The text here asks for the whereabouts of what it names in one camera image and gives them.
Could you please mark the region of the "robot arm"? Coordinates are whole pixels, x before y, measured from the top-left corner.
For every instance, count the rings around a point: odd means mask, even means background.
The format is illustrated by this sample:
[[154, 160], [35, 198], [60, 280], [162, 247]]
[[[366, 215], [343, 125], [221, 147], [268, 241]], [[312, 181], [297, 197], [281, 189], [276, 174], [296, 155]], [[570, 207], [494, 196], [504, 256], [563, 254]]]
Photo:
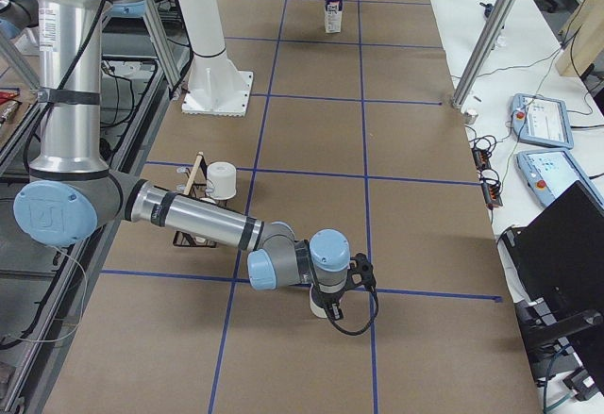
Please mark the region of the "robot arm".
[[37, 0], [45, 110], [41, 151], [30, 163], [30, 182], [13, 213], [32, 239], [68, 246], [115, 219], [147, 221], [236, 247], [248, 254], [256, 290], [308, 283], [314, 314], [339, 320], [339, 303], [353, 287], [346, 237], [335, 230], [297, 240], [281, 222], [266, 223], [236, 211], [164, 190], [113, 171], [101, 158], [101, 20], [140, 17], [145, 0]]

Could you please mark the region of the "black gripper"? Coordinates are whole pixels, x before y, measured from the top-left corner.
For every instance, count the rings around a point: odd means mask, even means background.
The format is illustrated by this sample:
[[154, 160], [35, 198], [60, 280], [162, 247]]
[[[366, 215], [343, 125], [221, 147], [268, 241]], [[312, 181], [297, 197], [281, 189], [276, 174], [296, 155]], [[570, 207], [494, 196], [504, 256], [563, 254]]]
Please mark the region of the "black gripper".
[[343, 312], [340, 308], [341, 299], [348, 290], [354, 289], [350, 280], [342, 281], [333, 286], [327, 286], [314, 281], [311, 286], [319, 294], [327, 316], [333, 321], [341, 320], [343, 318]]

